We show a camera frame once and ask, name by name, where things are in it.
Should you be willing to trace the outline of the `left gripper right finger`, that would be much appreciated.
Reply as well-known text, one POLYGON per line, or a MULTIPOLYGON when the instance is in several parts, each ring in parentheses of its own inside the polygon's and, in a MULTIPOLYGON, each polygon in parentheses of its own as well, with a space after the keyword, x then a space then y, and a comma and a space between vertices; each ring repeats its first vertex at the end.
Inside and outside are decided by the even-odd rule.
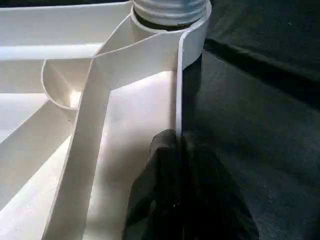
POLYGON ((259 230, 212 145, 192 134, 183 142, 186 230, 193 240, 257 240, 259 230))

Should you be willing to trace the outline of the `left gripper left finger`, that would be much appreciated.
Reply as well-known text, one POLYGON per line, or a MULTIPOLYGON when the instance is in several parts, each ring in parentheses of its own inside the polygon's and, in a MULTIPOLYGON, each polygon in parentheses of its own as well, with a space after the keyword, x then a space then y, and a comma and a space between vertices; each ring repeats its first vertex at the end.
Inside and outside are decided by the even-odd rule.
POLYGON ((133 182, 122 230, 124 240, 181 240, 182 174, 176 132, 155 135, 148 161, 133 182))

